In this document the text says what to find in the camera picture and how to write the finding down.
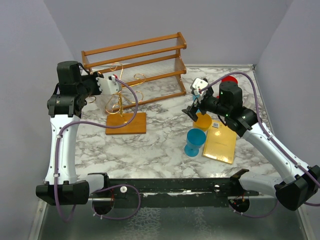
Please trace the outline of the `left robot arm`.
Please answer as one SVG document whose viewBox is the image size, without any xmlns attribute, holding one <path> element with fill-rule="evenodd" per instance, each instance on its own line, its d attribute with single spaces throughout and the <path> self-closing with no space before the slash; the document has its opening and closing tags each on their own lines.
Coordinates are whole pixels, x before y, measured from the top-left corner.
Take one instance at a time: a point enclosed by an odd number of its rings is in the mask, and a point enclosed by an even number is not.
<svg viewBox="0 0 320 240">
<path fill-rule="evenodd" d="M 82 64 L 63 61 L 57 65 L 58 84 L 47 101 L 51 124 L 51 153 L 47 175 L 36 187 L 36 196 L 51 206 L 84 205 L 90 194 L 106 197 L 111 190 L 105 173 L 90 173 L 78 179 L 75 150 L 78 127 L 86 98 L 113 94 L 119 90 L 115 79 L 98 72 L 81 74 Z"/>
</svg>

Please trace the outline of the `clear wine glass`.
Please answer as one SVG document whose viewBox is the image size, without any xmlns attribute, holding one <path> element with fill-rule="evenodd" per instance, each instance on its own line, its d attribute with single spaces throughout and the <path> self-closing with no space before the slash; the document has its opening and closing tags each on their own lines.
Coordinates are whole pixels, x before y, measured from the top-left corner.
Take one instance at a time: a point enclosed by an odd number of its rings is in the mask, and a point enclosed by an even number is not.
<svg viewBox="0 0 320 240">
<path fill-rule="evenodd" d="M 96 96 L 95 104 L 103 115 L 108 115 L 113 112 L 112 109 L 112 94 L 100 94 Z"/>
</svg>

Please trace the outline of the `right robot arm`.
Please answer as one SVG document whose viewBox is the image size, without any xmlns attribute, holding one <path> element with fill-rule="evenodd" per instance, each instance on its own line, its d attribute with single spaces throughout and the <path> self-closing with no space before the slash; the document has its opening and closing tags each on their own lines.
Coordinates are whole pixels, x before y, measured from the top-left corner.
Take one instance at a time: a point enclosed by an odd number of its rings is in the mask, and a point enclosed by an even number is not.
<svg viewBox="0 0 320 240">
<path fill-rule="evenodd" d="M 270 132 L 257 110 L 243 105 L 243 91 L 236 82 L 222 82 L 218 97 L 213 96 L 212 86 L 205 79 L 196 78 L 190 89 L 195 99 L 182 110 L 183 113 L 193 121 L 198 120 L 197 112 L 223 117 L 226 127 L 252 144 L 279 173 L 278 178 L 271 178 L 244 171 L 229 184 L 234 195 L 256 191 L 275 197 L 285 208 L 295 211 L 317 193 L 320 187 L 319 166 L 309 166 L 296 157 Z"/>
</svg>

